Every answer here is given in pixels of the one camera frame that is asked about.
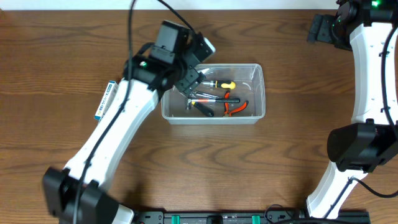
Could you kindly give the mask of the silver wrench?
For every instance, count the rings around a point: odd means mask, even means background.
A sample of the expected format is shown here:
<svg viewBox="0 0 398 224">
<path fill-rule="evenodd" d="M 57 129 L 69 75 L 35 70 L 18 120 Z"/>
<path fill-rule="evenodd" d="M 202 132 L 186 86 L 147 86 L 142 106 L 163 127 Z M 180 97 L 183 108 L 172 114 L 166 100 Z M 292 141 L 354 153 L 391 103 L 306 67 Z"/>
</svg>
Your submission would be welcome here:
<svg viewBox="0 0 398 224">
<path fill-rule="evenodd" d="M 189 94 L 188 98 L 208 98 L 208 99 L 217 99 L 220 96 L 212 95 L 210 93 L 205 93 L 202 91 L 193 91 Z"/>
</svg>

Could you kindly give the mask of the stubby yellow black screwdriver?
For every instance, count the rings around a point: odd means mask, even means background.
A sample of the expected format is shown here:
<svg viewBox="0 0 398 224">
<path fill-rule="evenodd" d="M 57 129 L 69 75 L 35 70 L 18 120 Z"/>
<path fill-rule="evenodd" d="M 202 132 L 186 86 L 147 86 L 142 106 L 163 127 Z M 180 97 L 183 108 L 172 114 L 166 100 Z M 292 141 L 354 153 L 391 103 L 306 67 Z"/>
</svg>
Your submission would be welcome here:
<svg viewBox="0 0 398 224">
<path fill-rule="evenodd" d="M 231 80 L 207 80 L 203 81 L 202 84 L 212 88 L 222 88 L 225 90 L 233 90 L 236 88 L 236 83 Z"/>
</svg>

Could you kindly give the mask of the small black orange hammer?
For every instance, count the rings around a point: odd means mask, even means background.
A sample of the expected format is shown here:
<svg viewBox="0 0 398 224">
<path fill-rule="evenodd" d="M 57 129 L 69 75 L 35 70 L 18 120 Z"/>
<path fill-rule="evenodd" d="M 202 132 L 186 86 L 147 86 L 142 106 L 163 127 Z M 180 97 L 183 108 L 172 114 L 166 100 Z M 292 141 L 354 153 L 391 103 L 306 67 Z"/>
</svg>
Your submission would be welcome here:
<svg viewBox="0 0 398 224">
<path fill-rule="evenodd" d="M 185 104 L 188 109 L 192 107 L 191 102 L 199 102 L 199 103 L 239 103 L 239 98 L 217 98 L 217 99 L 208 99 L 208 98 L 186 98 Z"/>
</svg>

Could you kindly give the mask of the slim black yellow screwdriver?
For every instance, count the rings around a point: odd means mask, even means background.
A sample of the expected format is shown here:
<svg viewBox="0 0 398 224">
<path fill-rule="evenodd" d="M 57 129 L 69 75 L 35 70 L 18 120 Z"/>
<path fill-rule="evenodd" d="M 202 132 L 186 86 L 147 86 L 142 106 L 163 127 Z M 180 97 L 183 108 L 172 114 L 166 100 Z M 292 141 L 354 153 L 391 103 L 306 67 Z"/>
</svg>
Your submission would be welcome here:
<svg viewBox="0 0 398 224">
<path fill-rule="evenodd" d="M 205 106 L 203 103 L 191 102 L 191 104 L 201 113 L 203 113 L 206 117 L 214 117 L 214 111 L 211 108 Z"/>
</svg>

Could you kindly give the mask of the white and blue box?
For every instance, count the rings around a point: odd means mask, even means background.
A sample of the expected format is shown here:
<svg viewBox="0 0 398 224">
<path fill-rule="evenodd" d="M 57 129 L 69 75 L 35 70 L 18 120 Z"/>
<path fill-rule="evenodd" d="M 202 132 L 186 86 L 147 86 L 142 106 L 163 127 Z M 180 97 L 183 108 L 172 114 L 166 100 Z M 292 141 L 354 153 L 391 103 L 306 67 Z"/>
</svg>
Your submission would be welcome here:
<svg viewBox="0 0 398 224">
<path fill-rule="evenodd" d="M 104 94 L 100 101 L 98 109 L 96 110 L 96 113 L 94 116 L 95 120 L 100 121 L 103 118 L 103 116 L 105 115 L 105 113 L 107 112 L 109 107 L 111 106 L 111 103 L 113 102 L 114 97 L 116 96 L 118 87 L 119 87 L 119 85 L 116 83 L 116 81 L 111 80 L 108 82 L 108 85 L 104 91 Z"/>
</svg>

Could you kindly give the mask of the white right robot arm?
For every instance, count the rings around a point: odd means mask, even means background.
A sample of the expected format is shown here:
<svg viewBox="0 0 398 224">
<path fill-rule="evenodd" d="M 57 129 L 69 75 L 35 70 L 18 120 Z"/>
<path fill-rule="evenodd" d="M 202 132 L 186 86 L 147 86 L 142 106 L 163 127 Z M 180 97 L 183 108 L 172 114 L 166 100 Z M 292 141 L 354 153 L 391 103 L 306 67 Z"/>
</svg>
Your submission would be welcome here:
<svg viewBox="0 0 398 224">
<path fill-rule="evenodd" d="M 334 15 L 317 14 L 309 42 L 352 52 L 354 109 L 327 139 L 329 163 L 306 199 L 311 219 L 336 220 L 356 185 L 397 155 L 397 0 L 338 0 Z"/>
</svg>

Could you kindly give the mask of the clear plastic container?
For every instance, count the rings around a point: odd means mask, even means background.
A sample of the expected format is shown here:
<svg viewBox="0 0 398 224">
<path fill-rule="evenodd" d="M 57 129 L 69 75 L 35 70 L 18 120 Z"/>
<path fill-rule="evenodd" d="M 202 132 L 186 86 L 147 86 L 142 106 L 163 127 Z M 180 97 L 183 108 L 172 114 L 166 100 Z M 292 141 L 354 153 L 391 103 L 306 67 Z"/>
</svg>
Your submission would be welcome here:
<svg viewBox="0 0 398 224">
<path fill-rule="evenodd" d="M 175 87 L 164 93 L 161 101 L 162 116 L 170 124 L 254 124 L 266 113 L 266 97 L 262 68 L 256 63 L 201 64 L 196 67 L 207 80 L 231 80 L 236 88 L 229 98 L 239 98 L 239 103 L 229 103 L 229 110 L 243 105 L 245 109 L 231 115 L 225 114 L 224 103 L 204 103 L 214 111 L 214 117 L 206 117 L 195 107 L 188 109 L 185 95 Z M 227 90 L 199 84 L 194 91 L 225 97 Z"/>
</svg>

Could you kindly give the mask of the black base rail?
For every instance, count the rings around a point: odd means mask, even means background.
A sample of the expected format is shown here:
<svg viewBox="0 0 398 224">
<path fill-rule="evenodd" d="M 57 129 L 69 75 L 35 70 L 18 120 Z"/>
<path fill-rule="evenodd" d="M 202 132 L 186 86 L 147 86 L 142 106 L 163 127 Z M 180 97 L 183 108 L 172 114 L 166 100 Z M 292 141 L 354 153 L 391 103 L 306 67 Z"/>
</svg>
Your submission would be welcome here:
<svg viewBox="0 0 398 224">
<path fill-rule="evenodd" d="M 303 211 L 236 213 L 138 212 L 132 224 L 268 224 L 268 223 L 347 223 L 370 224 L 368 212 L 341 212 L 336 219 L 310 218 Z"/>
</svg>

